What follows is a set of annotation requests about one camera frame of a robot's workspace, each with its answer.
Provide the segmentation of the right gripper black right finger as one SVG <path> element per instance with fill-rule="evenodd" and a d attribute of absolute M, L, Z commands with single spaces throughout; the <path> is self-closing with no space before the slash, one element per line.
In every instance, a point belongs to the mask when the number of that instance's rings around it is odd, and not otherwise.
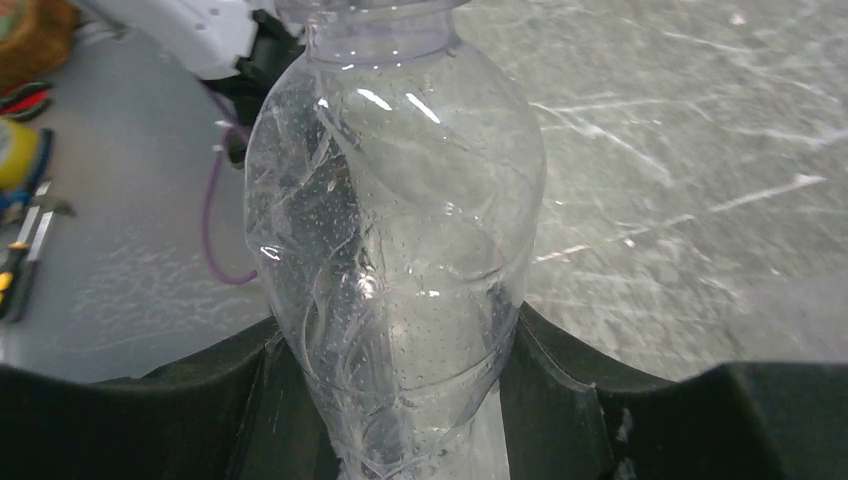
<path fill-rule="evenodd" d="M 523 305 L 500 380 L 515 479 L 843 479 L 847 367 L 731 362 L 665 380 Z"/>

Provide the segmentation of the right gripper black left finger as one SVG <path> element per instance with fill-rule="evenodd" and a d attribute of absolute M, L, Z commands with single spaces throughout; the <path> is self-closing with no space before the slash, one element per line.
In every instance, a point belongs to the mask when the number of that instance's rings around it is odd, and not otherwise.
<path fill-rule="evenodd" d="M 338 460 L 273 319 L 147 375 L 1 369 L 5 479 L 334 479 Z"/>

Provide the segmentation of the clear plastic bottle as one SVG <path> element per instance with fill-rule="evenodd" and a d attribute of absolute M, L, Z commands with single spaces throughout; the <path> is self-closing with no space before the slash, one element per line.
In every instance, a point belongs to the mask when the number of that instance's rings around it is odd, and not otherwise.
<path fill-rule="evenodd" d="M 245 235 L 350 479 L 481 479 L 546 178 L 454 1 L 284 1 L 305 50 L 252 129 Z"/>

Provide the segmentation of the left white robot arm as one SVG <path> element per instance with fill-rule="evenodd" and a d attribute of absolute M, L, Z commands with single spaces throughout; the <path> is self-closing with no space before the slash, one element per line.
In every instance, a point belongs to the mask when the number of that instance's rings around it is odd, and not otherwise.
<path fill-rule="evenodd" d="M 303 51 L 303 27 L 287 20 L 275 1 L 72 4 L 115 34 L 147 34 L 196 77 L 232 125 L 223 151 L 237 168 L 270 88 Z"/>

